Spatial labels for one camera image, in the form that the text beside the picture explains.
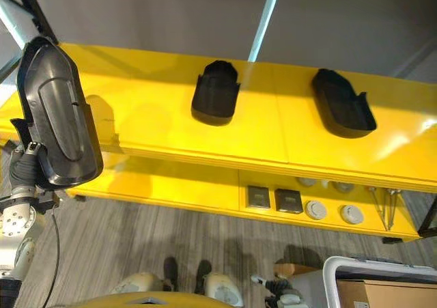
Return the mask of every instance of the cable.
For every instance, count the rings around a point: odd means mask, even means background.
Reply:
[[[51,287],[50,287],[50,290],[48,291],[48,295],[47,295],[46,301],[44,302],[42,308],[46,308],[46,306],[47,306],[47,302],[48,302],[48,300],[50,299],[50,296],[52,295],[52,291],[53,291],[53,288],[54,288],[54,286],[55,286],[55,282],[56,282],[57,269],[59,268],[59,256],[61,255],[61,253],[60,253],[60,251],[61,251],[60,246],[61,246],[61,245],[60,245],[60,241],[59,241],[59,230],[58,230],[58,228],[57,228],[57,223],[56,223],[56,218],[55,218],[55,213],[54,213],[54,211],[55,211],[55,207],[57,207],[57,206],[58,206],[58,205],[55,204],[55,205],[53,206],[53,208],[52,208],[52,220],[53,220],[53,225],[55,226],[55,231],[56,231],[56,244],[57,244],[57,254],[56,254],[56,267],[55,267],[55,274],[53,275],[52,285],[51,285]]]

